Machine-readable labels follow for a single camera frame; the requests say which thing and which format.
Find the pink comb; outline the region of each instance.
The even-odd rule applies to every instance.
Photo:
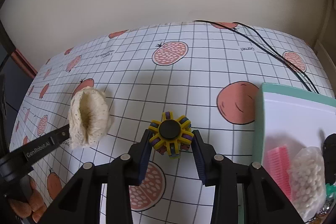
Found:
[[[289,200],[292,200],[292,191],[289,185],[289,175],[287,173],[290,163],[287,146],[276,147],[267,152],[269,174],[284,192]]]

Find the red fruit illustration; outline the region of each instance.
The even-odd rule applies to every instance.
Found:
[[[28,96],[33,92],[34,86],[32,86],[29,90]]]
[[[94,85],[94,84],[95,84],[95,82],[93,81],[92,78],[90,78],[90,79],[86,79],[86,80],[82,79],[82,80],[80,81],[80,84],[78,85],[78,87],[76,87],[75,91],[73,92],[72,97],[74,97],[75,94],[76,94],[77,92],[79,92],[79,91],[82,90],[83,88],[86,88],[87,86],[93,88],[93,85]]]
[[[297,66],[300,70],[305,72],[307,70],[305,62],[296,52],[284,52],[282,55],[286,60],[290,61],[292,64]]]
[[[49,73],[51,72],[51,68],[47,70],[47,72],[45,73],[43,80],[49,75]]]
[[[161,168],[153,162],[148,163],[146,177],[140,186],[129,187],[131,209],[144,211],[159,202],[166,189],[166,178]]]
[[[67,68],[65,69],[65,71],[71,71],[71,69],[76,66],[79,61],[81,61],[81,58],[82,56],[79,55],[79,56],[76,56],[68,65],[67,65]]]
[[[71,50],[73,49],[73,47],[72,48],[70,48],[70,49],[67,49],[66,51],[65,51],[65,53],[64,53],[64,55],[67,55],[67,54],[69,54],[70,52],[71,52]]]
[[[46,84],[46,85],[43,87],[43,89],[42,89],[41,92],[40,92],[40,96],[39,96],[40,99],[41,99],[41,98],[44,96],[44,94],[47,92],[48,87],[49,87],[49,83]]]
[[[113,33],[110,33],[110,34],[109,34],[109,38],[111,39],[111,38],[113,38],[113,37],[117,37],[117,36],[123,34],[124,32],[127,32],[127,31],[128,31],[128,30],[124,30],[124,31],[120,31],[120,32],[113,32]]]
[[[180,41],[157,44],[159,47],[152,55],[152,60],[160,66],[169,66],[183,58],[188,52],[188,45]]]
[[[28,108],[28,109],[27,109],[27,112],[26,112],[26,115],[25,115],[25,119],[23,120],[23,121],[24,121],[24,123],[26,123],[26,121],[27,121],[27,118],[28,118],[29,112],[30,112],[30,108]]]
[[[24,137],[22,145],[25,145],[29,142],[28,137]]]
[[[218,23],[220,25],[223,25],[223,26],[226,26],[228,28],[234,29],[234,30],[238,26],[238,24],[236,24],[236,23],[229,23],[229,22],[216,22],[216,23]],[[224,28],[222,26],[219,26],[219,25],[216,25],[216,24],[212,24],[211,23],[211,25],[214,26],[214,27],[216,27],[216,28],[218,28],[218,29],[226,29],[226,28]]]
[[[58,175],[56,173],[52,172],[52,169],[49,169],[50,174],[47,178],[47,189],[49,196],[52,200],[54,200],[59,192],[62,190],[61,180],[59,179]]]
[[[48,124],[48,116],[44,115],[40,121],[39,124],[37,125],[37,135],[42,135],[45,131],[45,128],[47,127]]]
[[[254,99],[258,87],[252,83],[239,81],[226,86],[217,96],[217,107],[221,115],[234,124],[254,121]]]

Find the yellow toy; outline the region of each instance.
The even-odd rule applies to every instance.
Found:
[[[181,150],[189,150],[193,133],[191,121],[184,115],[173,118],[173,112],[162,113],[162,122],[153,120],[148,127],[153,132],[149,142],[154,149],[163,155],[166,151],[171,159],[179,158],[179,144]]]

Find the black circular cap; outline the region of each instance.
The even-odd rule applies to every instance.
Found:
[[[165,120],[159,126],[159,133],[167,140],[173,140],[180,134],[181,127],[175,120]]]

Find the plastic bag of white beads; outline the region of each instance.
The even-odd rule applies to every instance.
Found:
[[[326,200],[324,160],[318,147],[303,148],[288,170],[292,203],[304,222],[311,219]]]

